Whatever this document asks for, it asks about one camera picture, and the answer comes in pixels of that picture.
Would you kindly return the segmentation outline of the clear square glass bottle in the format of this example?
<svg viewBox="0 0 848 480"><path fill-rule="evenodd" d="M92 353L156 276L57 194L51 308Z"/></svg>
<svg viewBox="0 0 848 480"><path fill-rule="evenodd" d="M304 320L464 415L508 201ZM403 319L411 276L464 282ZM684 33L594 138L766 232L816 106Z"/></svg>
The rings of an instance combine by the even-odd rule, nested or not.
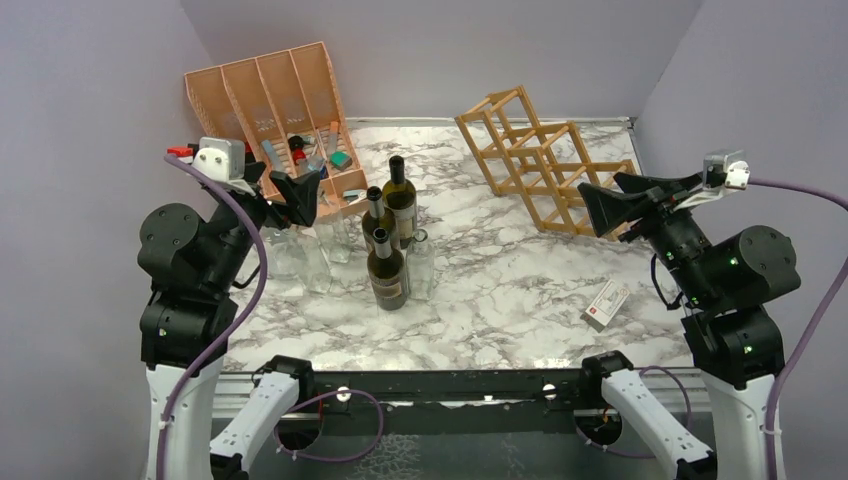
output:
<svg viewBox="0 0 848 480"><path fill-rule="evenodd" d="M430 300L434 290L435 244L424 229L416 229L407 248L411 293L417 300Z"/></svg>

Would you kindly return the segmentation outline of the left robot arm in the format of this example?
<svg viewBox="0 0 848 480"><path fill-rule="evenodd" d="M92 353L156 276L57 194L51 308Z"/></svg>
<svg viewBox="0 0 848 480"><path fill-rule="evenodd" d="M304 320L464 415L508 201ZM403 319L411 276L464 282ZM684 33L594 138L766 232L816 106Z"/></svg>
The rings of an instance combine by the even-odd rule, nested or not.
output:
<svg viewBox="0 0 848 480"><path fill-rule="evenodd" d="M312 365L278 355L260 370L256 392L219 434L212 433L213 400L228 340L246 320L230 292L247 255L260 264L263 290L269 258L263 226L309 226L317 215L320 177L272 172L283 196L270 203L251 191L230 192L184 165L217 198L210 219L193 208L158 207L140 228L139 266L150 276L151 296L140 318L141 359L151 399L150 479L245 479L266 439L289 410L310 405Z"/></svg>

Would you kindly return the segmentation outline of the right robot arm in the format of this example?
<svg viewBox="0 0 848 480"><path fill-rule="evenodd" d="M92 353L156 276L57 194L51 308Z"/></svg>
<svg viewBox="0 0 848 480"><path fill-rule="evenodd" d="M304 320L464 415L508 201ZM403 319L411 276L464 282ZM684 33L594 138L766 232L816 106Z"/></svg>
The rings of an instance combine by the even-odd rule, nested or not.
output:
<svg viewBox="0 0 848 480"><path fill-rule="evenodd" d="M586 358L577 380L587 405L612 406L673 479L781 479L772 390L784 370L783 339L765 304L800 286L790 239L763 225L710 242L692 216L697 205L745 189L747 171L660 179L618 173L616 188L578 188L599 236L646 240L689 305L684 337L701 371L716 444L708 447L647 390L618 351Z"/></svg>

